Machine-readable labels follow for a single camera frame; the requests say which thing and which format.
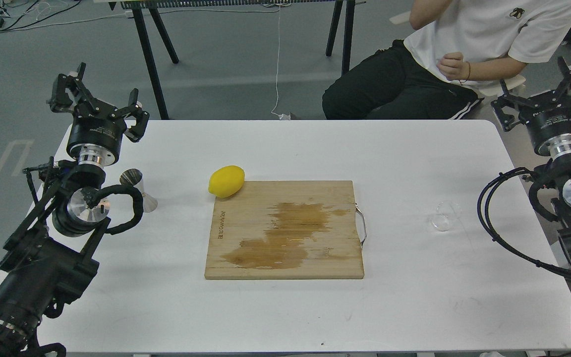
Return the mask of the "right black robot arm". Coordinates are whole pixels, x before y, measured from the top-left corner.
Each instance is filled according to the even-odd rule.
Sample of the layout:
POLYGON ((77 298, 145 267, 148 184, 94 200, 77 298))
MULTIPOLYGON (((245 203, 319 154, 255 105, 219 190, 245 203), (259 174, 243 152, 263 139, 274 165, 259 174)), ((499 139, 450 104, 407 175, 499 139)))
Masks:
POLYGON ((508 132, 518 124, 525 126, 535 154, 548 157, 548 162, 535 169, 519 167, 500 173, 487 183, 478 197, 478 219, 494 242, 536 267, 571 280, 571 67, 563 57, 557 59, 562 81, 557 88, 532 97, 513 94, 504 80, 503 93, 492 100, 498 122, 508 132), (531 186, 528 199, 533 210, 546 221, 558 222, 558 244, 568 260, 562 268, 529 257, 508 244, 494 228, 489 217, 492 196, 506 181, 521 176, 531 186))

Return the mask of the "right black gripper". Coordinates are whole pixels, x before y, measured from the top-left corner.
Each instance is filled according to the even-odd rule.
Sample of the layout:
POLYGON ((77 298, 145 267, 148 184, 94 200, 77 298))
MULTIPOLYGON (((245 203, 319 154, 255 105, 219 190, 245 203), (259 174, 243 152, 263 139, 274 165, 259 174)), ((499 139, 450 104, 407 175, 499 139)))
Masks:
POLYGON ((517 124, 526 126, 533 151, 539 156, 555 156, 551 145, 560 139, 571 140, 571 68, 564 57, 558 57, 557 64, 563 77, 557 95, 542 92, 525 99, 508 93, 490 102, 505 132, 517 124))

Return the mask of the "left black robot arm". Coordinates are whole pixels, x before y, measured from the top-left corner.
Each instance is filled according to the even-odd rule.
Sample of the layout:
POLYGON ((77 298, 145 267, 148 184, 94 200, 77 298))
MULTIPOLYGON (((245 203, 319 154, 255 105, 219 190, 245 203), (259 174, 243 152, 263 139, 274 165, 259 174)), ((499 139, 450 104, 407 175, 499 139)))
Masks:
POLYGON ((71 113, 68 160, 50 157, 24 170, 34 207, 3 248, 0 270, 0 357, 66 355, 60 343, 41 346, 43 318, 59 317, 82 296, 98 273, 93 259, 104 235, 134 228, 144 213, 143 193, 133 185, 104 186, 105 167, 118 162, 124 137, 138 142, 149 113, 133 89, 124 108, 93 97, 81 63, 59 74, 48 104, 54 113, 71 113))

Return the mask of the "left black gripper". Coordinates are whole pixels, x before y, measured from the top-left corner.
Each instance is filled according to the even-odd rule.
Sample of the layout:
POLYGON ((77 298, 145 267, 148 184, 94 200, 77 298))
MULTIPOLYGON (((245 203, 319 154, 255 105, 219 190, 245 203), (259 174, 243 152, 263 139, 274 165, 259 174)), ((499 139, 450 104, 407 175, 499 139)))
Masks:
POLYGON ((99 157, 98 165, 110 166, 118 162, 123 135, 134 143, 144 137, 150 114, 138 101, 137 88, 129 93, 124 108, 100 106, 82 83, 85 69, 86 63, 82 62, 77 71, 57 75, 47 104, 53 113, 73 116, 66 145, 71 158, 82 161, 82 155, 95 155, 99 157), (134 118, 135 125, 127 127, 127 118, 134 118))

